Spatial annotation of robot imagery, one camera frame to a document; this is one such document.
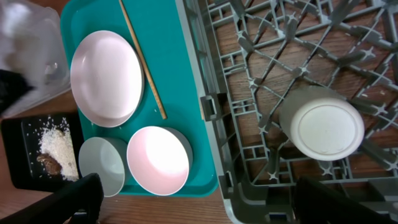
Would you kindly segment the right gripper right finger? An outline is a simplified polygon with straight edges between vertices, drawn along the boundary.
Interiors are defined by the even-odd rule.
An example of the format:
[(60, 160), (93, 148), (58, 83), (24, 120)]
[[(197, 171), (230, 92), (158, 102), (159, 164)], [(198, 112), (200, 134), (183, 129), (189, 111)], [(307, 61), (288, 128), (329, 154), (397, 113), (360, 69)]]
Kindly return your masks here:
[(299, 178), (294, 187), (294, 213), (300, 223), (395, 222), (309, 177)]

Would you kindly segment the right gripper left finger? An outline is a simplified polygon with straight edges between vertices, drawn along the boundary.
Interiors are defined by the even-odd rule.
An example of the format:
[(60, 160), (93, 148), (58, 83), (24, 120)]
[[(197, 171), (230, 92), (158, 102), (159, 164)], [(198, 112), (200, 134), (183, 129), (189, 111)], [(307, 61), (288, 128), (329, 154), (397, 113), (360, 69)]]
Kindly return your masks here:
[(1, 219), (1, 223), (96, 223), (103, 199), (101, 179), (91, 173)]

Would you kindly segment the brown food piece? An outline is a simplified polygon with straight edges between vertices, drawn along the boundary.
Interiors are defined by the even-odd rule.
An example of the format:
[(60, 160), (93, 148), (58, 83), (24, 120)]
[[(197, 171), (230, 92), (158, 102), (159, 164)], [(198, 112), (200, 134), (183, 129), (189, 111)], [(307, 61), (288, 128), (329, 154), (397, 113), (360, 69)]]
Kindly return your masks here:
[(37, 157), (37, 161), (43, 163), (45, 170), (49, 175), (60, 175), (62, 167), (61, 165), (52, 158), (49, 154), (40, 154)]

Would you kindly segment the grey bowl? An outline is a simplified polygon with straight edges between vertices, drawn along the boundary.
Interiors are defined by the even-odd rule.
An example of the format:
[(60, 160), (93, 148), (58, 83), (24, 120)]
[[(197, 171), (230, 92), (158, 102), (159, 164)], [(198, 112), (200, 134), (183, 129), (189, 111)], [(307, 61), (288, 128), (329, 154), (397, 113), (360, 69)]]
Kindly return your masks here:
[(97, 173), (105, 197), (120, 193), (125, 184), (132, 178), (127, 164), (127, 144), (115, 138), (92, 137), (80, 148), (78, 165), (84, 177)]

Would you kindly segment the white rice pile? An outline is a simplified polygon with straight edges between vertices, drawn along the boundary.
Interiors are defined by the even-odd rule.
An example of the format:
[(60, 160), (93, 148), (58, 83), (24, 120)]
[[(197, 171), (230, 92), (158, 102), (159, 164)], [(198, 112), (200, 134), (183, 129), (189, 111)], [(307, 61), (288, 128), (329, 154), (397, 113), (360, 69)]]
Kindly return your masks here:
[[(74, 182), (79, 179), (70, 122), (65, 115), (34, 116), (21, 123), (30, 173), (34, 178)], [(49, 154), (62, 167), (60, 175), (49, 175), (40, 154)]]

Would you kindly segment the white cup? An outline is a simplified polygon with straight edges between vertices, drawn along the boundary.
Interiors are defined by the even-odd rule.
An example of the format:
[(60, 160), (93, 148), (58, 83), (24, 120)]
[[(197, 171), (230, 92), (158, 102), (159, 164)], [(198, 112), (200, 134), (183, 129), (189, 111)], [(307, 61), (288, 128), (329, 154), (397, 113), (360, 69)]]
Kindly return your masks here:
[(280, 108), (279, 123), (299, 151), (319, 161), (349, 156), (364, 138), (364, 121), (358, 110), (322, 86), (290, 91)]

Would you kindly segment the pink bowl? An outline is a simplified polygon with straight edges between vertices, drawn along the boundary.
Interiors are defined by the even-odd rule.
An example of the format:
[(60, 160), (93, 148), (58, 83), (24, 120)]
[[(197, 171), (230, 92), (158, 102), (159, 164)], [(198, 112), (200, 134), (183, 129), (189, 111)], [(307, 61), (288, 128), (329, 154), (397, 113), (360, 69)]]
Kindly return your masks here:
[(131, 175), (143, 189), (154, 195), (168, 196), (186, 184), (193, 151), (180, 131), (147, 126), (132, 135), (126, 158)]

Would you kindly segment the large white round plate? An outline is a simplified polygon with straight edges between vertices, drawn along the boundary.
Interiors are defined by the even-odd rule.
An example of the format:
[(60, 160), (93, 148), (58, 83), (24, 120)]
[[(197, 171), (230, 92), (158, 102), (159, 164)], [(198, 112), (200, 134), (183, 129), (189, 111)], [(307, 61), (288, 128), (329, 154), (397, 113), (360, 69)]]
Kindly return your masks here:
[(144, 72), (131, 45), (119, 34), (99, 30), (86, 36), (71, 62), (73, 97), (88, 120), (113, 128), (138, 109)]

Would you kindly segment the clear plastic waste bin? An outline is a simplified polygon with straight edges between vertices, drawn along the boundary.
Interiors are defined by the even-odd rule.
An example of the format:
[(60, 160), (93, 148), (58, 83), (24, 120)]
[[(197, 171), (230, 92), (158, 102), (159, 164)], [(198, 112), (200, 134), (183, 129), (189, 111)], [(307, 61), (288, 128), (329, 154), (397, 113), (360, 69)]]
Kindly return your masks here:
[(30, 1), (1, 1), (1, 69), (21, 74), (33, 88), (1, 113), (4, 118), (70, 90), (56, 10)]

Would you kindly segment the black plastic tray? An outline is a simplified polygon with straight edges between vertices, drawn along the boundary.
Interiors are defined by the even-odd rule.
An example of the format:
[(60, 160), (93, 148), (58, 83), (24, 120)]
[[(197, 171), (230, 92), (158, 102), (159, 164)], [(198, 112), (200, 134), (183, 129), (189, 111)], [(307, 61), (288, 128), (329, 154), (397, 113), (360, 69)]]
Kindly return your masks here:
[(77, 112), (9, 118), (1, 122), (1, 134), (12, 184), (17, 189), (55, 192), (71, 183), (61, 174), (51, 175), (37, 158), (46, 129), (70, 131), (73, 156), (78, 157), (83, 133)]

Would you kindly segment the left wooden chopstick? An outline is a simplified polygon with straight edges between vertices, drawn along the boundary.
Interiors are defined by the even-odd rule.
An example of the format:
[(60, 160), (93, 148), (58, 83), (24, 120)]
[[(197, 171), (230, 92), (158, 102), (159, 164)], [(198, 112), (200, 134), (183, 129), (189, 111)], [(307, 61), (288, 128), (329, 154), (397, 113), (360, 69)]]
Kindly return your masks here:
[(126, 21), (127, 28), (129, 29), (129, 33), (131, 35), (132, 41), (133, 41), (134, 46), (136, 48), (136, 52), (137, 52), (138, 57), (139, 57), (139, 59), (140, 59), (140, 61), (142, 63), (142, 66), (143, 66), (143, 69), (144, 69), (144, 73), (146, 75), (147, 81), (148, 81), (148, 83), (150, 85), (150, 88), (152, 90), (152, 94), (153, 94), (153, 96), (155, 98), (155, 102), (157, 103), (158, 109), (159, 109), (159, 111), (161, 113), (161, 117), (162, 117), (162, 119), (167, 119), (167, 114), (166, 114), (166, 112), (164, 110), (164, 106), (163, 106), (162, 101), (160, 99), (160, 95), (159, 95), (159, 93), (158, 93), (158, 91), (156, 89), (156, 86), (155, 86), (155, 83), (153, 81), (152, 75), (150, 73), (149, 67), (147, 66), (144, 54), (142, 53), (141, 47), (139, 45), (139, 41), (138, 41), (138, 39), (136, 37), (136, 33), (134, 32), (134, 28), (132, 26), (132, 23), (130, 21), (130, 18), (128, 16), (127, 10), (126, 10), (125, 5), (124, 5), (122, 0), (119, 0), (119, 5), (120, 5), (120, 8), (121, 8), (122, 13), (123, 13), (124, 20)]

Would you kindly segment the grey plastic dish rack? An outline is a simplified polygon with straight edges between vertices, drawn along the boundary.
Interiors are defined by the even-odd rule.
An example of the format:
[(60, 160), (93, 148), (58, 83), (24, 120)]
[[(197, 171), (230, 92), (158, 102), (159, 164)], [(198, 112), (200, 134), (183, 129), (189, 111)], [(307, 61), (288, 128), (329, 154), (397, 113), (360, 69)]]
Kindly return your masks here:
[[(298, 223), (295, 184), (313, 178), (397, 221), (397, 2), (177, 1), (224, 209), (234, 223)], [(364, 120), (352, 155), (302, 154), (283, 100), (322, 86)]]

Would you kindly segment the teal plastic serving tray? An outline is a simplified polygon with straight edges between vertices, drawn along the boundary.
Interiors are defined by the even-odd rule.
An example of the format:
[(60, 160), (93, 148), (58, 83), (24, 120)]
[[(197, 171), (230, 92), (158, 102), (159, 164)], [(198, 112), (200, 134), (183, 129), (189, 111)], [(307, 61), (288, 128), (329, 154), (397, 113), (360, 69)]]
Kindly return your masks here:
[[(146, 126), (174, 128), (188, 139), (193, 150), (188, 180), (176, 196), (206, 197), (218, 187), (218, 180), (176, 2), (125, 0), (124, 6), (167, 119), (162, 119), (151, 88), (146, 85), (138, 110), (121, 126), (103, 128), (81, 114), (83, 137), (118, 138), (128, 142), (138, 129)], [(61, 13), (60, 28), (68, 60), (79, 43), (97, 30), (113, 31), (132, 42), (118, 1), (69, 1)]]

